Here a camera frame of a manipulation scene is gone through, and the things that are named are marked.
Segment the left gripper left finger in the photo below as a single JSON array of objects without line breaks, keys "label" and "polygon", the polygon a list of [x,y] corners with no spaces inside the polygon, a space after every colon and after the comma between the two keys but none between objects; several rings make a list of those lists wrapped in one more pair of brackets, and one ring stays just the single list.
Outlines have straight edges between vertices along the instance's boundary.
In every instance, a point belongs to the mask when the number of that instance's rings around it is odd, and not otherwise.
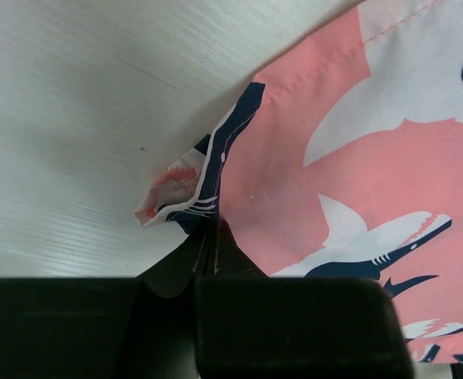
[{"label": "left gripper left finger", "polygon": [[138,275],[139,288],[114,378],[198,378],[194,280],[207,269],[215,226],[200,224],[161,261]]}]

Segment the pink shark print shorts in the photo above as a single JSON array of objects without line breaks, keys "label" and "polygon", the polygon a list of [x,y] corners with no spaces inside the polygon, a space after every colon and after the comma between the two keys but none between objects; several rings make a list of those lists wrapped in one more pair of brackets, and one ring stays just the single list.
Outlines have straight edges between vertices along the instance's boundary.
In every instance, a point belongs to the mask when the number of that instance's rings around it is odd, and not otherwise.
[{"label": "pink shark print shorts", "polygon": [[224,219],[269,276],[366,276],[463,364],[463,1],[365,1],[259,71],[136,210]]}]

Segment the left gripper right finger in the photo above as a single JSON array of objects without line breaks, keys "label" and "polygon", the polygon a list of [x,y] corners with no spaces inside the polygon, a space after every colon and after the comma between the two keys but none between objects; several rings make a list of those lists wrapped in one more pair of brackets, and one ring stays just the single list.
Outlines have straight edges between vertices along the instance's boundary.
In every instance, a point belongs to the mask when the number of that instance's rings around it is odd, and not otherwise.
[{"label": "left gripper right finger", "polygon": [[219,221],[194,282],[202,378],[412,378],[389,295],[373,280],[274,279]]}]

